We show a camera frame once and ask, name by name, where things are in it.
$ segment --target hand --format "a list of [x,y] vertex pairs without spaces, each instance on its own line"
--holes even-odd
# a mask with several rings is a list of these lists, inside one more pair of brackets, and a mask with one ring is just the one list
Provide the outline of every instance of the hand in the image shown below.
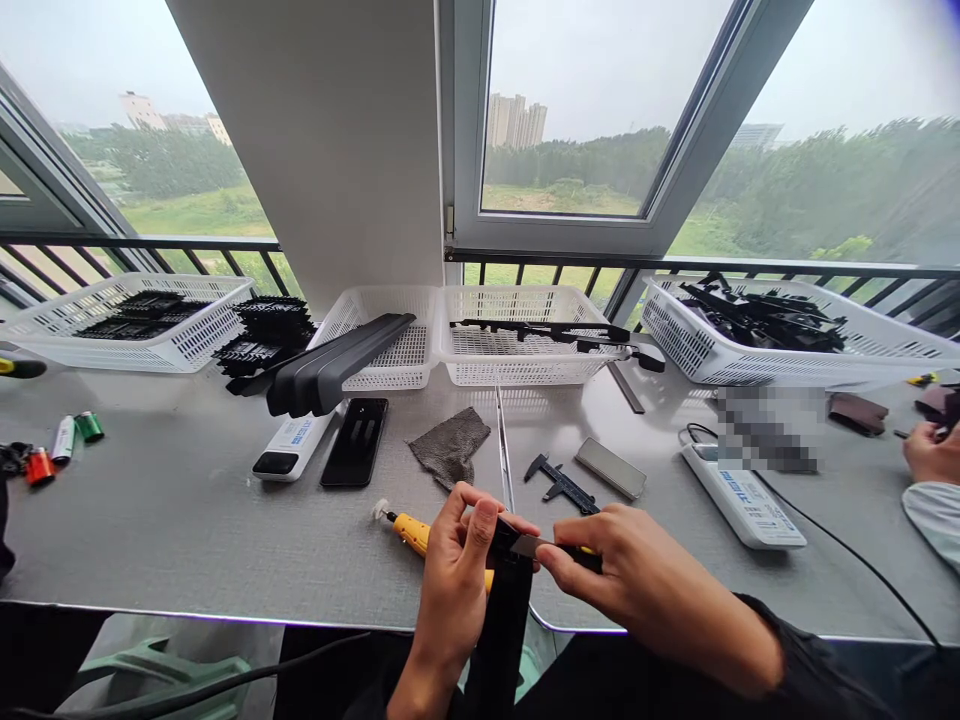
[[586,546],[603,574],[557,547],[537,559],[564,592],[596,607],[651,651],[760,698],[783,679],[773,630],[642,510],[608,505],[597,515],[561,520],[554,541]]
[[[472,513],[465,514],[468,506]],[[444,717],[487,612],[484,571],[497,515],[523,533],[540,529],[503,512],[492,495],[457,483],[430,528],[413,646],[387,717]]]
[[920,423],[903,441],[914,482],[945,482],[960,485],[960,430],[954,427],[941,442],[936,441],[936,423]]

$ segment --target sky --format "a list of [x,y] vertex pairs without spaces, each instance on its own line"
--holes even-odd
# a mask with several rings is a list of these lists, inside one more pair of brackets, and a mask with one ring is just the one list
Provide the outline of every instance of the sky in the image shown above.
[[[546,105],[545,140],[672,128],[728,8],[498,0],[491,90]],[[162,0],[0,0],[0,17],[0,62],[51,121],[129,125],[127,90],[215,112]],[[746,122],[796,140],[941,115],[960,116],[960,1],[815,0]]]

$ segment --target gray rag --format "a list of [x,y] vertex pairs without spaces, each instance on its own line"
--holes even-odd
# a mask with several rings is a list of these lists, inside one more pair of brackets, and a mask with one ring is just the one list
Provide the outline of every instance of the gray rag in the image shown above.
[[473,485],[470,458],[489,434],[490,428],[469,407],[411,442],[410,450],[433,479],[449,491],[460,480]]

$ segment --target person's right hand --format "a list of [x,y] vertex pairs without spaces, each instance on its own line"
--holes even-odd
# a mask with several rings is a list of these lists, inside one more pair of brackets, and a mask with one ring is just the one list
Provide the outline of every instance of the person's right hand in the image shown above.
[[783,679],[773,630],[727,590],[642,510],[608,505],[586,518],[561,520],[554,542],[585,546],[603,574],[544,544],[537,560],[564,592],[590,603],[656,654],[759,698]]
[[913,481],[960,485],[960,426],[939,443],[935,437],[938,427],[936,423],[920,423],[903,441]]

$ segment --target smartphone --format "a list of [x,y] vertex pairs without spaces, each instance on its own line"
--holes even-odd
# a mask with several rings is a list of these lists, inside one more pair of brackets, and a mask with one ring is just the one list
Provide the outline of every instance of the smartphone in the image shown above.
[[647,476],[593,438],[584,441],[577,451],[576,459],[599,475],[601,480],[633,500],[643,492]]
[[385,398],[350,400],[327,466],[320,476],[323,487],[366,487],[370,484],[386,415]]

